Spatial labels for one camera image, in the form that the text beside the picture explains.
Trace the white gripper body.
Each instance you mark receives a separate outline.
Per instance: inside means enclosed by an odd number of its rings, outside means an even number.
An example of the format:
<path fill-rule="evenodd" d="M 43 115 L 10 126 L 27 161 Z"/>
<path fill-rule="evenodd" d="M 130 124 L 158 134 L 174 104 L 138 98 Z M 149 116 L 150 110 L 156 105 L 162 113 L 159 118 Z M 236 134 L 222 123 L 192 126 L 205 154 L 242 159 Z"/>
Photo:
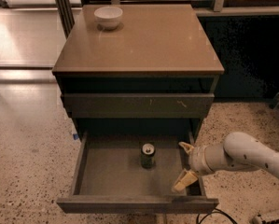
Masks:
<path fill-rule="evenodd" d="M 188 155 L 189 167 L 197 175 L 210 175 L 214 172 L 207 164 L 205 149 L 206 147 L 194 147 Z"/>

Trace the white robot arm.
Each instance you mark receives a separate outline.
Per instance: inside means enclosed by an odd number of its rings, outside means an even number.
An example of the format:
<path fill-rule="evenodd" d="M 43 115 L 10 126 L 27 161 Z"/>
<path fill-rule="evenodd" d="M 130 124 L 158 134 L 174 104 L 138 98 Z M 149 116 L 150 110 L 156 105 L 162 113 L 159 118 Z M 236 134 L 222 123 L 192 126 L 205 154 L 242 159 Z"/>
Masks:
<path fill-rule="evenodd" d="M 194 147 L 180 142 L 179 146 L 188 154 L 189 169 L 184 169 L 174 182 L 174 192 L 181 192 L 200 176 L 217 171 L 251 172 L 262 169 L 279 179 L 279 152 L 247 133 L 230 133 L 218 145 Z"/>

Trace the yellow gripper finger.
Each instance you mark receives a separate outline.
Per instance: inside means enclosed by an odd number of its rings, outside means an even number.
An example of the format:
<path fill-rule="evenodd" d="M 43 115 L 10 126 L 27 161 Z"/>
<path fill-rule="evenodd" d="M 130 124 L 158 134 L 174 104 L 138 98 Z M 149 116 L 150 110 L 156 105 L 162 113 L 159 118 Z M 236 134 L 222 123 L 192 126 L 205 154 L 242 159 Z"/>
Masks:
<path fill-rule="evenodd" d="M 173 192 L 181 192 L 198 180 L 198 176 L 192 170 L 184 169 L 172 186 Z"/>
<path fill-rule="evenodd" d="M 188 155 L 194 149 L 193 145 L 186 142 L 179 142 L 178 145 L 181 146 Z"/>

